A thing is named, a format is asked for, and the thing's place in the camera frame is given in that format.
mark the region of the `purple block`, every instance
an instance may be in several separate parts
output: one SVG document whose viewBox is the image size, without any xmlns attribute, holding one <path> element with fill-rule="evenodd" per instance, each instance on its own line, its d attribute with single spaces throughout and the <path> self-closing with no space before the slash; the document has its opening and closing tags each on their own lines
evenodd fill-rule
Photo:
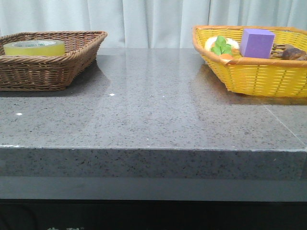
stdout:
<svg viewBox="0 0 307 230">
<path fill-rule="evenodd" d="M 244 29 L 240 53 L 244 57 L 269 58 L 275 34 L 263 29 Z"/>
</svg>

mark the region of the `yellow tape roll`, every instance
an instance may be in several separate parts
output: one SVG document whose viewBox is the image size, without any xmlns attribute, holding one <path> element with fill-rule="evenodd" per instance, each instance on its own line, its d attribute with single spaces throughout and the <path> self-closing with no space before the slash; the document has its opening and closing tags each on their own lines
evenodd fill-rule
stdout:
<svg viewBox="0 0 307 230">
<path fill-rule="evenodd" d="M 60 56 L 65 54 L 65 45 L 61 40 L 29 40 L 11 42 L 3 45 L 5 55 Z"/>
</svg>

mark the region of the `curtain fold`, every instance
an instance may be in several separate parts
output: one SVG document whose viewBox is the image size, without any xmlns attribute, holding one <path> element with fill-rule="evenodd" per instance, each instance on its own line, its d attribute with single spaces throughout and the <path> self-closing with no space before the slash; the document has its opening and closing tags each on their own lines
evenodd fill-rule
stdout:
<svg viewBox="0 0 307 230">
<path fill-rule="evenodd" d="M 192 48 L 197 24 L 307 29 L 305 0 L 0 0 L 0 35 L 104 30 L 103 47 Z"/>
</svg>

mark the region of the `gray granite countertop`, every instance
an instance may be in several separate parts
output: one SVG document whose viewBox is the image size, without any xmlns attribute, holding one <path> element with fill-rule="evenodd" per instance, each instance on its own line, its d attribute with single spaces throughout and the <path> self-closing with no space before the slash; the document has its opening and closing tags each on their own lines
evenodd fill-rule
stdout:
<svg viewBox="0 0 307 230">
<path fill-rule="evenodd" d="M 307 178 L 307 98 L 228 92 L 194 49 L 102 49 L 0 108 L 3 177 Z"/>
</svg>

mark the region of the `brown wicker basket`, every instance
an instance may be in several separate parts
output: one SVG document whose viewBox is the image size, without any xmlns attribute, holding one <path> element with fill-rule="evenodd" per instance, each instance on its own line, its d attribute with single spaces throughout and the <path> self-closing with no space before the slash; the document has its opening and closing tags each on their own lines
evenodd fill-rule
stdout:
<svg viewBox="0 0 307 230">
<path fill-rule="evenodd" d="M 0 37 L 0 91 L 59 91 L 95 59 L 104 31 L 24 32 Z M 7 56 L 3 45 L 23 40 L 57 39 L 62 56 Z"/>
</svg>

